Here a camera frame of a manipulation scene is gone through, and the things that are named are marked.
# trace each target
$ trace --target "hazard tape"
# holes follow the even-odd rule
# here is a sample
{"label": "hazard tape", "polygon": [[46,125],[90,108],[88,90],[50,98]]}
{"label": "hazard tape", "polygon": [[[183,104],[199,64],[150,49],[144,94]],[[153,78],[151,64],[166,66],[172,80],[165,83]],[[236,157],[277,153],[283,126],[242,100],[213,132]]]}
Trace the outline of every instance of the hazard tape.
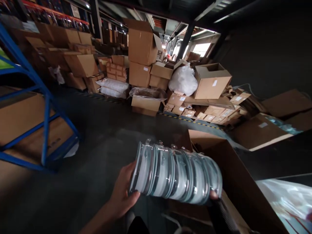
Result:
{"label": "hazard tape", "polygon": [[[78,94],[78,95],[80,95],[80,96],[91,97],[91,98],[93,98],[93,99],[98,99],[98,100],[108,101],[108,102],[111,102],[111,103],[116,103],[116,104],[123,104],[122,102],[111,101],[111,100],[104,99],[104,98],[101,98],[101,97],[95,97],[95,96],[93,96],[93,95],[86,94],[86,93],[79,93],[79,92],[75,92],[75,93],[76,93],[76,94]],[[203,126],[207,126],[207,127],[211,127],[211,128],[215,128],[215,129],[223,130],[222,128],[218,128],[218,127],[210,126],[210,125],[208,125],[208,124],[197,123],[197,122],[194,122],[194,121],[192,121],[192,120],[186,120],[186,119],[182,119],[182,118],[179,118],[179,117],[175,117],[175,116],[167,115],[167,114],[164,114],[164,113],[158,113],[158,114],[160,114],[160,115],[164,115],[164,116],[168,116],[168,117],[171,117],[171,118],[174,118],[174,119],[183,120],[183,121],[190,122],[190,123],[195,123],[195,124],[198,124],[198,125],[203,125]]]}

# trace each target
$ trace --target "stack of round components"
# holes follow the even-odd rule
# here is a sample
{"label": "stack of round components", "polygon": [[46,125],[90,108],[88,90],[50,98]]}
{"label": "stack of round components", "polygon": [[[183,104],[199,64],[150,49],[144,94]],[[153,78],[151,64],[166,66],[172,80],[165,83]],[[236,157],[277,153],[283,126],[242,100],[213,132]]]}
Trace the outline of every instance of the stack of round components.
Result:
{"label": "stack of round components", "polygon": [[148,139],[139,143],[136,160],[130,192],[199,205],[207,203],[212,190],[221,197],[220,169],[201,153],[151,144]]}

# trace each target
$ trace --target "blue metal shelf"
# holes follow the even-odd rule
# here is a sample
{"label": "blue metal shelf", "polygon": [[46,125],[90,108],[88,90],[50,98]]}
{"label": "blue metal shelf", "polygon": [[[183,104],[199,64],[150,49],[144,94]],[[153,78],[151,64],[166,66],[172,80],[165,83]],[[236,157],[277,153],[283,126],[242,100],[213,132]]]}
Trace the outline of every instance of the blue metal shelf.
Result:
{"label": "blue metal shelf", "polygon": [[[50,164],[54,162],[55,160],[62,159],[68,151],[79,141],[81,138],[76,127],[73,125],[73,123],[70,121],[70,119],[65,115],[65,113],[59,108],[59,105],[57,104],[55,98],[51,94],[51,92],[48,90],[48,88],[45,86],[41,78],[38,76],[36,71],[33,69],[31,64],[28,62],[28,60],[24,57],[18,46],[13,42],[10,35],[7,33],[3,25],[0,23],[0,40],[3,42],[4,46],[8,51],[11,53],[11,55],[16,59],[18,64],[13,63],[12,61],[4,58],[3,56],[0,56],[0,60],[10,64],[13,68],[8,69],[0,69],[0,75],[3,74],[9,74],[9,73],[15,73],[20,72],[26,74],[34,83],[35,86],[32,86],[30,88],[22,89],[4,96],[0,97],[0,101],[3,101],[8,98],[15,97],[17,95],[20,95],[25,92],[30,92],[34,90],[40,90],[45,98],[45,115],[44,115],[44,121],[37,126],[33,127],[32,129],[28,130],[24,134],[20,135],[13,141],[7,143],[4,146],[0,147],[0,160],[8,161],[20,166],[27,167],[29,169],[33,170],[39,170],[39,171],[50,171],[54,172],[54,169],[50,169]],[[51,106],[53,106],[53,109],[55,111],[55,114],[53,116],[49,116]],[[69,137],[60,147],[58,147],[54,152],[52,152],[49,156],[47,155],[48,150],[48,136],[49,136],[49,122],[53,121],[57,117],[62,117],[66,123],[70,126],[70,128],[73,131],[73,135]],[[36,130],[40,128],[44,128],[44,143],[42,147],[42,154],[41,154],[41,164],[34,164],[29,161],[22,160],[20,158],[16,158],[12,155],[4,153],[5,150],[11,148],[18,142],[20,142],[25,137],[29,136]]]}

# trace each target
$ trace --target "warehouse floor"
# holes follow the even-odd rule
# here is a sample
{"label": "warehouse floor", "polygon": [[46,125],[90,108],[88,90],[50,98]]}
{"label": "warehouse floor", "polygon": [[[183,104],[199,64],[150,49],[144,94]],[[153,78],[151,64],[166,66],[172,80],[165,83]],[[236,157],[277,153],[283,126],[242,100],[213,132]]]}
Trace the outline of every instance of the warehouse floor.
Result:
{"label": "warehouse floor", "polygon": [[[58,174],[31,177],[1,218],[2,233],[77,233],[109,199],[119,170],[135,160],[139,141],[160,139],[169,146],[187,129],[228,138],[218,129],[132,113],[130,105],[78,95],[74,89],[58,88],[54,94],[84,141]],[[134,207],[150,233],[173,233],[168,230],[176,225],[161,217],[163,211],[164,200],[154,197],[141,196]],[[121,224],[112,233],[123,233]]]}

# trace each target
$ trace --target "person's hand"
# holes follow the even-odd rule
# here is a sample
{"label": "person's hand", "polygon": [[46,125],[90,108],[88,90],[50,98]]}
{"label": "person's hand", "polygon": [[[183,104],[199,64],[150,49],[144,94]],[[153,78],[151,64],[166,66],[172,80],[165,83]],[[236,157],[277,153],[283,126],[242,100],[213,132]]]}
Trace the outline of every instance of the person's hand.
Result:
{"label": "person's hand", "polygon": [[132,193],[130,197],[128,196],[130,178],[135,166],[136,162],[134,161],[120,170],[113,193],[110,200],[106,203],[112,219],[118,219],[124,216],[140,197],[140,193],[137,191]]}

